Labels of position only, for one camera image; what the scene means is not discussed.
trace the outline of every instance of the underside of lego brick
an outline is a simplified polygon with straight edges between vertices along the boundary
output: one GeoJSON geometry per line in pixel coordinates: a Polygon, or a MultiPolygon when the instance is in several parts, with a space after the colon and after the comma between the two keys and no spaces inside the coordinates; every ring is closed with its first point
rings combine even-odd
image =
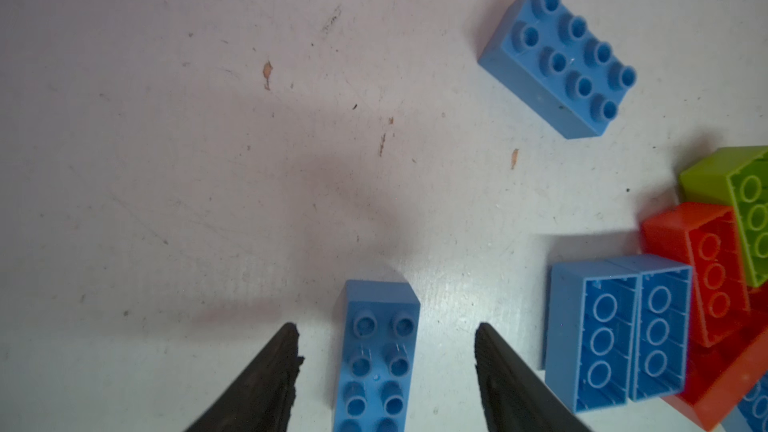
{"type": "Polygon", "coordinates": [[[711,347],[742,328],[750,303],[734,210],[685,202],[642,225],[644,250],[695,267],[690,339],[711,347]]]}
{"type": "Polygon", "coordinates": [[[637,81],[561,0],[516,0],[478,62],[566,139],[601,136],[637,81]]]}
{"type": "Polygon", "coordinates": [[[626,403],[637,290],[605,261],[552,267],[545,382],[571,411],[626,403]]]}
{"type": "Polygon", "coordinates": [[[739,402],[739,411],[753,432],[768,430],[768,376],[763,376],[739,402]]]}
{"type": "Polygon", "coordinates": [[[639,401],[681,392],[692,267],[652,254],[609,260],[640,274],[630,398],[639,401]]]}

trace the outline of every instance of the scratch on table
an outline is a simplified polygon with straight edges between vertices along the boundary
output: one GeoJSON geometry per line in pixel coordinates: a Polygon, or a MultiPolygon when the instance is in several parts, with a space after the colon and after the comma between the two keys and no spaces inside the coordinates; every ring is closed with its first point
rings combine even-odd
{"type": "Polygon", "coordinates": [[[366,100],[362,98],[362,95],[360,95],[360,92],[358,92],[357,89],[350,83],[350,80],[346,78],[346,75],[344,74],[344,72],[342,72],[342,77],[344,77],[344,82],[346,82],[346,84],[350,86],[352,91],[355,93],[355,95],[357,96],[357,99],[360,102],[362,102],[362,104],[365,106],[366,109],[371,110],[371,107],[368,105],[368,102],[366,102],[366,100]]]}
{"type": "Polygon", "coordinates": [[[235,72],[234,70],[231,70],[231,69],[225,69],[224,67],[217,67],[217,69],[218,69],[218,70],[222,70],[222,71],[224,71],[224,72],[226,72],[226,73],[228,73],[228,74],[232,75],[233,77],[235,77],[235,78],[237,78],[237,79],[239,79],[239,78],[240,78],[240,74],[239,74],[239,73],[237,73],[237,72],[235,72]]]}
{"type": "Polygon", "coordinates": [[[223,159],[224,159],[224,160],[226,160],[227,162],[230,162],[230,163],[233,163],[233,164],[235,164],[236,166],[240,166],[240,167],[248,167],[248,166],[246,166],[245,164],[243,164],[242,162],[238,162],[237,160],[232,160],[231,158],[226,158],[226,157],[221,157],[221,158],[223,158],[223,159]]]}
{"type": "Polygon", "coordinates": [[[223,240],[227,244],[232,245],[233,247],[239,249],[241,252],[244,252],[245,254],[252,255],[252,256],[256,257],[256,254],[254,253],[253,250],[249,249],[248,247],[246,247],[244,245],[239,244],[238,242],[232,240],[231,238],[228,238],[227,236],[224,235],[224,232],[243,235],[243,236],[245,236],[245,237],[247,237],[247,238],[249,238],[251,240],[258,240],[258,239],[262,239],[263,237],[258,236],[258,235],[254,235],[254,234],[251,234],[251,233],[248,233],[248,232],[244,232],[244,231],[241,231],[241,230],[235,230],[233,228],[226,228],[226,227],[215,226],[214,224],[211,224],[210,222],[208,222],[204,216],[199,214],[197,210],[195,210],[192,206],[188,205],[186,202],[184,202],[180,198],[178,198],[178,206],[182,206],[182,207],[186,208],[190,212],[190,214],[192,216],[195,216],[197,218],[197,220],[194,220],[194,219],[188,218],[188,217],[181,217],[182,220],[185,220],[186,222],[191,223],[191,224],[197,224],[198,226],[202,226],[204,228],[207,228],[214,235],[216,235],[218,238],[220,238],[221,240],[223,240]]]}
{"type": "Polygon", "coordinates": [[[324,35],[328,35],[328,33],[331,31],[331,27],[339,17],[341,17],[341,4],[337,5],[336,8],[333,9],[331,17],[326,21],[326,24],[322,26],[322,33],[324,35]]]}
{"type": "MultiPolygon", "coordinates": [[[[85,185],[85,186],[88,186],[88,184],[87,184],[87,181],[85,180],[85,177],[82,177],[82,176],[80,175],[80,172],[78,172],[78,171],[77,171],[77,170],[76,170],[74,167],[72,167],[72,166],[69,166],[69,169],[72,171],[72,173],[74,174],[74,176],[75,176],[75,177],[77,177],[78,179],[80,179],[80,182],[82,182],[82,183],[83,183],[83,185],[85,185]]],[[[139,218],[139,216],[137,216],[137,215],[134,213],[134,211],[133,211],[133,210],[131,210],[131,208],[128,206],[128,204],[126,204],[125,202],[123,202],[122,200],[120,200],[120,198],[119,198],[119,197],[117,197],[115,194],[113,194],[111,191],[107,190],[107,192],[106,192],[106,193],[107,193],[107,195],[108,195],[108,196],[109,196],[109,197],[110,197],[110,198],[111,198],[111,199],[112,199],[112,200],[113,200],[115,203],[117,203],[117,204],[118,204],[120,207],[124,208],[124,209],[125,209],[125,211],[126,211],[126,212],[128,212],[128,215],[129,215],[129,216],[130,216],[130,217],[131,217],[133,220],[135,220],[135,221],[136,221],[136,222],[137,222],[137,223],[138,223],[140,226],[142,226],[142,227],[146,228],[146,229],[149,231],[149,233],[150,233],[150,234],[154,235],[154,236],[155,236],[155,237],[157,237],[159,240],[163,241],[163,244],[165,244],[165,245],[168,245],[168,240],[166,240],[165,238],[163,238],[163,236],[162,236],[162,235],[158,234],[158,233],[157,233],[157,232],[156,232],[156,231],[155,231],[155,230],[154,230],[152,227],[150,227],[150,226],[149,226],[149,225],[148,225],[146,222],[144,222],[143,220],[141,220],[141,219],[139,218]]]]}
{"type": "Polygon", "coordinates": [[[139,224],[140,226],[142,226],[142,227],[146,228],[146,229],[149,231],[149,233],[150,233],[150,234],[154,235],[154,236],[155,236],[155,237],[157,237],[159,240],[163,241],[163,244],[165,244],[165,245],[168,245],[168,240],[166,240],[165,238],[163,238],[163,237],[162,237],[160,234],[158,234],[158,233],[157,233],[157,232],[156,232],[156,231],[155,231],[155,230],[154,230],[152,227],[150,227],[150,226],[149,226],[149,225],[148,225],[146,222],[144,222],[143,220],[141,220],[141,219],[139,218],[139,216],[137,216],[136,214],[134,214],[134,211],[130,209],[130,207],[128,206],[128,204],[126,204],[125,202],[123,202],[122,200],[120,200],[120,198],[118,198],[118,197],[117,197],[115,194],[113,194],[113,193],[112,193],[112,192],[110,192],[110,191],[107,191],[107,194],[110,196],[110,198],[112,198],[112,200],[114,200],[114,201],[115,201],[117,204],[119,204],[119,205],[120,205],[120,207],[124,208],[124,209],[125,209],[125,211],[126,211],[126,212],[128,212],[128,214],[130,215],[130,217],[131,217],[133,220],[135,220],[136,222],[138,222],[138,224],[139,224]]]}

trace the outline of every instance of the debris on table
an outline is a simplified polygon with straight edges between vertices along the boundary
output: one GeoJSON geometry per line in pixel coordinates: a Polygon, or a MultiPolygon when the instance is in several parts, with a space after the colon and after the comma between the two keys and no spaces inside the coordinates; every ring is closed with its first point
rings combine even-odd
{"type": "Polygon", "coordinates": [[[269,90],[270,89],[270,75],[272,75],[272,64],[267,61],[264,64],[264,79],[266,79],[266,83],[264,84],[264,89],[269,90]]]}

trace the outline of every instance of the blue lego brick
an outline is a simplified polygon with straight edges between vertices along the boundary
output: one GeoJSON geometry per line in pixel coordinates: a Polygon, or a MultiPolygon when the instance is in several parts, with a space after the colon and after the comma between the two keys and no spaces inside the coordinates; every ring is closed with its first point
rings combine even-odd
{"type": "Polygon", "coordinates": [[[566,139],[602,136],[637,80],[561,0],[516,0],[478,62],[566,139]]]}
{"type": "Polygon", "coordinates": [[[608,261],[640,275],[630,399],[682,392],[693,268],[652,254],[608,261]]]}
{"type": "Polygon", "coordinates": [[[750,427],[748,430],[752,432],[768,430],[768,374],[764,375],[744,396],[737,408],[750,427]]]}
{"type": "Polygon", "coordinates": [[[420,308],[407,283],[346,282],[332,432],[404,431],[420,308]]]}
{"type": "Polygon", "coordinates": [[[552,267],[544,382],[572,412],[627,402],[638,282],[606,261],[552,267]]]}
{"type": "Polygon", "coordinates": [[[728,417],[724,418],[720,425],[725,432],[758,432],[759,429],[753,429],[746,422],[746,419],[739,408],[734,408],[728,417]]]}

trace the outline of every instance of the white table surface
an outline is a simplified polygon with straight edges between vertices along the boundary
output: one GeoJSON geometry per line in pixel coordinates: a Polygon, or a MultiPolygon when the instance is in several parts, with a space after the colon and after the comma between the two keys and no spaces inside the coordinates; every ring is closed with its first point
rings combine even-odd
{"type": "Polygon", "coordinates": [[[547,264],[768,142],[768,1],[563,0],[638,70],[574,141],[476,64],[511,2],[0,0],[0,429],[182,430],[293,321],[290,430],[329,430],[343,283],[402,277],[407,430],[484,430],[478,323],[540,368],[547,264]]]}

